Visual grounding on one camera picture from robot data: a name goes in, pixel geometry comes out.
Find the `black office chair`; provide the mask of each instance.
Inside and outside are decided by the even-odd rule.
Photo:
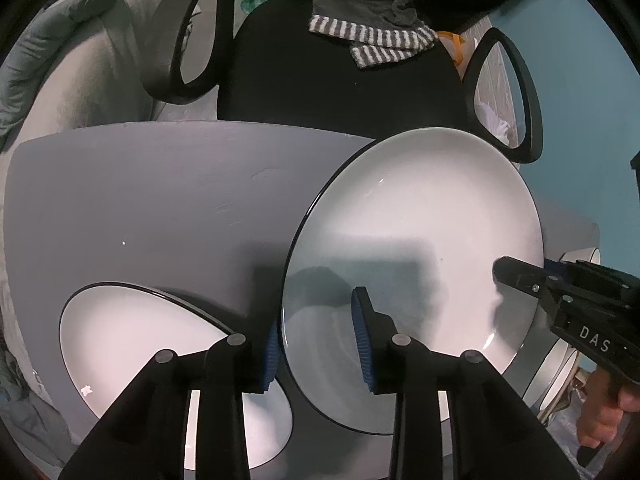
[[[348,44],[308,31],[312,0],[270,0],[252,12],[233,38],[234,0],[218,0],[212,54],[202,74],[185,83],[182,38],[198,0],[162,0],[143,48],[143,84],[154,98],[186,104],[214,86],[220,120],[290,124],[371,139],[427,126],[466,130],[513,162],[542,152],[542,116],[532,78],[514,44],[492,28],[465,78],[444,47],[400,62],[361,70]],[[500,43],[517,76],[526,132],[510,148],[476,118],[474,94],[482,64]]]

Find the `gray fabric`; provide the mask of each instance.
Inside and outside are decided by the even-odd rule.
[[[3,349],[0,417],[18,444],[52,466],[64,466],[76,450],[62,416],[29,389],[14,356]]]
[[[27,117],[60,47],[79,25],[111,9],[117,0],[63,0],[41,12],[0,67],[0,148]]]
[[[412,1],[314,0],[309,31],[349,41],[359,68],[402,61],[438,40]]]

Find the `hand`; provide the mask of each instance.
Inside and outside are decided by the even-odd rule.
[[[598,367],[586,384],[587,400],[576,423],[578,441],[582,446],[598,447],[611,442],[625,412],[640,412],[640,390],[631,384],[620,388],[617,398],[609,395],[611,376]]]

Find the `table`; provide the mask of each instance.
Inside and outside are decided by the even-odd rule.
[[[9,285],[34,370],[71,431],[84,437],[97,421],[66,372],[58,339],[60,313],[76,290],[104,281],[159,288],[243,332],[256,312],[279,309],[300,221],[332,174],[369,142],[217,121],[112,124],[20,145],[6,185]],[[546,216],[545,241],[562,224],[557,214]],[[596,246],[592,231],[562,240],[561,252]],[[545,245],[556,259],[559,251],[558,243]],[[524,391],[543,359],[536,342],[549,332],[543,317],[536,320],[505,374],[516,390]],[[286,366],[278,378],[293,434],[252,478],[386,476],[391,437],[332,423],[306,402]],[[448,424],[443,431],[448,452]]]

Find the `blue wall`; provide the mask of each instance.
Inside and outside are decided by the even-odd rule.
[[[533,191],[595,221],[602,263],[640,276],[640,75],[586,0],[518,0],[491,15],[524,57],[545,129]]]

